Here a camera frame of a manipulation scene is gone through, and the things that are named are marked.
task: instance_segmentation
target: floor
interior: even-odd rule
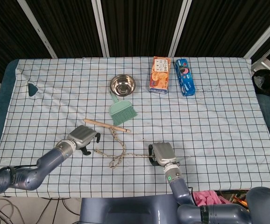
[[[80,212],[81,198],[65,199],[64,203],[74,213]],[[79,216],[68,211],[64,203],[58,199],[49,202],[49,199],[43,198],[0,196],[0,209],[11,218],[14,224],[72,224],[78,221]]]

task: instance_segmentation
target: rope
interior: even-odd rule
[[[143,157],[143,158],[149,158],[149,157],[154,157],[152,155],[142,155],[142,154],[133,154],[133,153],[126,153],[126,146],[125,144],[117,138],[116,136],[116,132],[114,129],[112,128],[109,128],[114,139],[117,140],[119,142],[119,144],[121,145],[122,147],[122,153],[119,155],[119,156],[116,156],[116,155],[107,155],[103,152],[101,152],[100,150],[98,149],[94,149],[93,151],[100,154],[100,155],[103,155],[103,156],[106,156],[106,157],[109,157],[109,158],[113,158],[113,160],[109,163],[109,167],[114,169],[116,168],[120,163],[121,161],[123,160],[124,157],[126,156],[135,156],[135,157]]]

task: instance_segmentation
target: stainless steel bowl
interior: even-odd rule
[[[120,97],[130,95],[136,87],[135,80],[128,75],[115,76],[110,82],[111,91]]]

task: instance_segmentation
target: dustpan handle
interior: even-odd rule
[[[113,93],[113,92],[109,92],[110,93],[110,95],[111,95],[111,98],[112,98],[112,100],[115,102],[115,103],[117,103],[118,102],[118,99],[117,99],[117,97],[116,97],[116,95]]]

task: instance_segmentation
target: pink cloth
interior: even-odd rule
[[[217,196],[213,190],[204,190],[199,192],[193,192],[193,197],[198,206],[209,204],[227,204],[228,200],[221,196]]]

